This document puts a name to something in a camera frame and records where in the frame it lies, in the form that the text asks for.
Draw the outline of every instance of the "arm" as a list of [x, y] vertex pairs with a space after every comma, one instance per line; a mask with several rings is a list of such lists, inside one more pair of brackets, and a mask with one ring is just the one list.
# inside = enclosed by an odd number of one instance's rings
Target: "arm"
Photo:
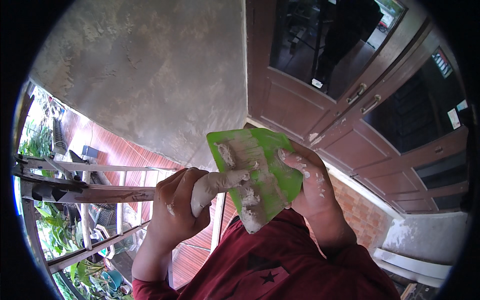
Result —
[[192, 215], [190, 200], [193, 185], [207, 174], [197, 168], [183, 169], [156, 186], [152, 221], [133, 261], [132, 277], [141, 281], [163, 281], [170, 252], [210, 223], [210, 208], [198, 218]]
[[323, 161], [314, 151], [292, 144], [296, 152], [284, 150], [284, 163], [302, 172], [303, 185], [291, 207], [307, 219], [325, 256], [334, 257], [357, 244], [357, 237], [343, 218]]

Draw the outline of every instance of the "red shirt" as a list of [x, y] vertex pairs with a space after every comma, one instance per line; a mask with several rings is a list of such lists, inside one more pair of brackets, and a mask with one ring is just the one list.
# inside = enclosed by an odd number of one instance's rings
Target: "red shirt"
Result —
[[350, 246], [325, 259], [303, 217], [283, 210], [255, 234], [240, 221], [181, 294], [164, 281], [133, 281], [142, 299], [400, 299], [367, 249]]

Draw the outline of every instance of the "green plastic trowel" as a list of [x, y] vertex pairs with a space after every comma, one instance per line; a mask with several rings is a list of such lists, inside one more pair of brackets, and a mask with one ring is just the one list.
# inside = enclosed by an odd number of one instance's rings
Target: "green plastic trowel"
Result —
[[239, 129], [211, 132], [207, 141], [220, 172], [250, 173], [249, 180], [228, 190], [248, 233], [260, 230], [299, 194], [303, 175], [279, 157], [282, 148], [295, 151], [285, 134]]

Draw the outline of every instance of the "person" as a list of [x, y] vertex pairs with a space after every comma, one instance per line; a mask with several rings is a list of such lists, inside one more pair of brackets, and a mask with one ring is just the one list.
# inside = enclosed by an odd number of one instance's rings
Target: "person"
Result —
[[[284, 163], [304, 174], [300, 194], [248, 234], [235, 218], [219, 245], [179, 294], [166, 279], [170, 252], [210, 223], [191, 212], [194, 183], [207, 171], [183, 169], [158, 183], [153, 216], [132, 266], [133, 295], [144, 299], [400, 299], [393, 282], [358, 245], [315, 152], [293, 143]], [[174, 202], [170, 209], [167, 205]], [[305, 219], [317, 238], [310, 238]]]

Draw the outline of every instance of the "hand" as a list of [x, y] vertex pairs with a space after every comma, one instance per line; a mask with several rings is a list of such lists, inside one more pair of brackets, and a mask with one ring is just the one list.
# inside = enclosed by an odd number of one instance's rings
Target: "hand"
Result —
[[340, 209], [323, 161], [314, 151], [295, 142], [292, 145], [296, 152], [283, 149], [285, 156], [280, 156], [285, 157], [283, 162], [286, 165], [303, 174], [302, 189], [291, 208], [307, 220], [332, 208]]
[[198, 218], [192, 215], [190, 206], [193, 185], [205, 174], [208, 172], [197, 168], [183, 169], [156, 185], [147, 235], [168, 252], [210, 224], [209, 205]]

